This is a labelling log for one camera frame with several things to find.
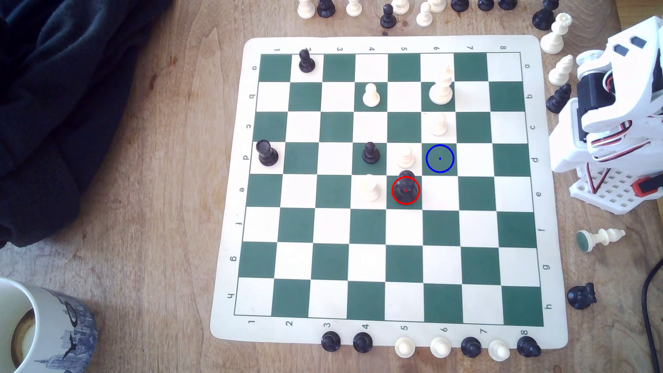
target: black chess piece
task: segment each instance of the black chess piece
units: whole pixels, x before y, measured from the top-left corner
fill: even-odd
[[[574,286],[569,289],[566,295],[571,307],[575,309],[585,309],[596,303],[596,293],[594,293],[594,284],[588,282],[585,286]]]
[[[384,15],[380,17],[380,26],[386,29],[391,29],[392,27],[396,26],[394,7],[392,7],[391,4],[385,4],[385,6],[382,7],[382,11],[384,12]]]
[[[481,354],[481,342],[473,336],[469,336],[460,342],[460,351],[468,358],[475,358]]]
[[[278,152],[272,148],[269,141],[260,140],[255,144],[255,149],[258,151],[258,160],[263,166],[273,166],[278,161]]]
[[[546,107],[552,113],[559,114],[562,108],[564,108],[564,106],[566,105],[566,103],[569,102],[570,98],[571,98],[571,84],[567,83],[559,87],[555,91],[555,94],[553,94],[546,100]]]
[[[336,332],[328,331],[322,335],[320,344],[325,351],[334,352],[341,346],[341,337]]]
[[[526,358],[538,358],[541,355],[541,348],[538,343],[531,336],[522,336],[516,342],[516,350],[518,353]]]
[[[364,145],[364,151],[361,152],[361,158],[369,165],[377,163],[380,160],[380,151],[370,141]]]

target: white chess piece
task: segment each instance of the white chess piece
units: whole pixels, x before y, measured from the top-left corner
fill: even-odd
[[[396,355],[399,355],[402,358],[409,358],[412,356],[415,348],[414,342],[406,336],[400,337],[396,340],[396,343],[394,343]]]
[[[311,0],[299,0],[297,14],[303,19],[309,19],[316,14],[316,8],[313,6]]]
[[[437,336],[433,338],[433,341],[430,343],[430,353],[433,354],[436,358],[445,358],[449,356],[449,353],[452,351],[452,344],[449,343],[449,340],[443,336]]]
[[[416,24],[421,27],[428,27],[433,23],[433,16],[430,14],[430,3],[421,3],[420,13],[416,15]]]
[[[361,14],[361,4],[359,4],[359,0],[349,0],[349,3],[345,7],[345,12],[347,12],[347,15],[350,17],[356,17]]]
[[[555,68],[548,73],[548,81],[555,86],[563,86],[569,81],[571,69],[573,69],[573,56],[569,54],[562,57]]]
[[[569,32],[569,26],[573,19],[567,13],[560,13],[555,18],[550,29],[552,32],[541,38],[541,49],[548,54],[557,54],[564,47],[562,35]]]
[[[377,93],[377,87],[373,83],[366,84],[366,91],[362,97],[364,105],[373,108],[380,103],[380,94]]]

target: chessboard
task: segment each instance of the chessboard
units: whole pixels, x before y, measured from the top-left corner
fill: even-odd
[[[255,38],[241,66],[214,336],[566,345],[534,36]],[[447,66],[453,97],[438,105],[429,89]],[[362,100],[368,83],[374,107]],[[447,130],[435,136],[441,113]],[[258,160],[263,139],[278,152],[269,167]],[[362,159],[367,142],[375,164]],[[420,188],[411,204],[392,193],[404,144]],[[379,189],[372,201],[359,191],[366,175]]]

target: white pawn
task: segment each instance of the white pawn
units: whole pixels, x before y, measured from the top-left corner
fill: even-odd
[[[366,91],[362,97],[364,105],[373,108],[380,103],[380,94],[377,93],[377,87],[373,83],[366,84]]]
[[[548,81],[554,86],[563,86],[569,81],[571,69],[573,69],[573,56],[569,54],[562,57],[555,68],[548,73]]]
[[[309,19],[316,14],[316,8],[313,6],[313,3],[311,3],[311,0],[299,0],[297,14],[303,19]]]
[[[416,24],[421,27],[428,27],[433,23],[433,16],[430,14],[430,4],[422,3],[420,13],[416,15]]]
[[[564,47],[564,40],[562,35],[569,32],[569,26],[573,19],[568,13],[560,13],[555,18],[550,29],[551,33],[544,35],[541,38],[541,49],[548,54],[557,54]]]
[[[359,4],[359,0],[349,0],[349,3],[345,7],[345,12],[347,12],[347,15],[350,17],[356,17],[361,14],[361,4]]]

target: wood grain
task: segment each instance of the wood grain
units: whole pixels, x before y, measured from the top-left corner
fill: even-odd
[[[421,0],[398,16],[393,35],[534,34],[539,0],[514,11],[483,13],[473,4],[416,26]],[[136,71],[113,147],[86,193],[80,218],[52,239],[0,250],[0,275],[49,287],[91,305],[99,346],[88,372],[648,372],[640,289],[663,256],[656,203],[613,216],[571,199],[573,173],[555,175],[566,287],[593,281],[598,304],[568,309],[570,342],[540,358],[515,351],[502,363],[485,352],[445,359],[418,348],[409,359],[392,348],[357,354],[343,346],[217,340],[210,312],[243,44],[253,37],[378,36],[382,3],[363,0],[351,19],[337,2],[331,19],[296,16],[296,1],[179,0],[155,25]],[[544,56],[547,71],[564,54],[603,48],[619,30],[612,0],[565,0],[573,15],[564,51]],[[546,94],[553,87],[547,86]],[[549,115],[549,128],[556,118]],[[623,228],[627,235],[581,253],[579,229]],[[663,276],[650,290],[660,344]]]

